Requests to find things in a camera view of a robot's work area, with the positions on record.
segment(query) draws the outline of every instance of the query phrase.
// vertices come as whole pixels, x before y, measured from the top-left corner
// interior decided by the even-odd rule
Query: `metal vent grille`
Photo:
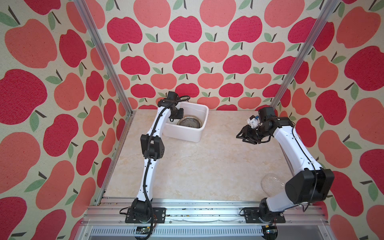
[[[91,236],[142,236],[133,226],[94,226]],[[154,237],[263,236],[261,226],[157,226]]]

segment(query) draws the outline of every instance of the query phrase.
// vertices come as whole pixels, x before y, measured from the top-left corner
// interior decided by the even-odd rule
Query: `black mounting plate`
[[[132,208],[128,208],[127,216],[125,217],[125,223],[143,223],[138,219],[135,219],[132,212]],[[157,223],[164,223],[166,220],[166,211],[167,209],[165,207],[154,207],[153,208],[153,214],[157,218]]]
[[[262,222],[259,219],[259,213],[257,212],[259,208],[258,207],[245,207],[243,208],[243,215],[245,218],[246,223],[266,223]],[[276,223],[285,223],[285,217],[278,215],[276,217]]]

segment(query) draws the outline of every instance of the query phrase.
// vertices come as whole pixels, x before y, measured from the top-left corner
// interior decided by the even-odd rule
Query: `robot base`
[[[243,216],[246,223],[273,223],[274,219],[269,222],[265,222],[260,218],[258,207],[245,207],[243,208]],[[276,216],[276,223],[285,223],[284,214],[278,214]]]
[[[125,217],[125,223],[145,223],[140,221],[139,219],[136,219],[133,216],[133,213],[131,211],[132,208],[128,209],[127,216]],[[164,223],[166,220],[166,208],[165,207],[154,207],[153,208],[153,214],[156,216],[157,223]]]

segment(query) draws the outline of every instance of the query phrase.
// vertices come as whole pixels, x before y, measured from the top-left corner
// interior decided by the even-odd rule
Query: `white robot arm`
[[[169,92],[168,97],[158,103],[157,115],[151,129],[140,138],[144,155],[144,171],[140,190],[129,210],[131,218],[140,222],[151,220],[153,224],[152,189],[154,173],[158,159],[163,157],[164,144],[161,140],[162,131],[168,118],[181,119],[184,111],[177,107],[182,100],[175,92]],[[286,209],[302,203],[322,201],[331,188],[334,175],[331,170],[323,169],[308,152],[294,129],[294,123],[287,117],[277,117],[272,107],[262,108],[258,116],[248,120],[236,138],[243,142],[261,144],[269,142],[271,137],[277,139],[286,154],[295,176],[285,185],[281,193],[261,200],[257,211],[251,213],[252,218],[270,223]],[[152,227],[145,239],[151,235]]]
[[[312,157],[287,117],[277,117],[272,107],[262,108],[257,117],[250,117],[237,138],[251,144],[269,142],[276,138],[286,154],[295,176],[285,184],[285,190],[275,196],[264,198],[252,217],[262,222],[273,221],[286,209],[302,203],[323,201],[331,188],[334,174]]]

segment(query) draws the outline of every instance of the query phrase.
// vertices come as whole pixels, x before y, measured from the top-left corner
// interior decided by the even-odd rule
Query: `vertical metal post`
[[[272,103],[270,106],[273,107],[274,109],[276,108],[277,104],[280,102],[280,99],[282,98],[285,91],[287,90],[288,85],[295,77],[295,74],[297,73],[301,64],[303,63],[304,58],[307,56],[307,53],[310,51],[311,47],[313,46],[313,43],[316,41],[321,30],[327,23],[329,16],[332,14],[338,2],[339,0],[328,0],[325,3],[324,8],[320,12],[319,17],[317,18],[311,32],[308,35],[307,40],[302,44],[299,54],[297,55],[295,61],[293,62],[291,69],[289,70],[288,74],[284,77],[284,80],[279,90],[277,91],[275,98],[272,100]]]
[[[124,88],[122,87],[120,79],[113,68],[112,60],[108,54],[108,51],[105,45],[103,44],[103,41],[101,40],[99,31],[96,27],[96,24],[93,21],[93,18],[91,16],[91,13],[88,9],[86,2],[84,0],[74,0],[74,3],[76,5],[77,10],[79,11],[81,19],[83,20],[93,40],[95,48],[97,49],[97,52],[100,55],[101,61],[103,62],[105,69],[107,70],[107,73],[112,81],[113,87],[116,89],[117,95],[119,96],[125,111],[128,113],[129,116],[131,116],[132,115],[131,105],[129,104],[127,96],[125,95]]]

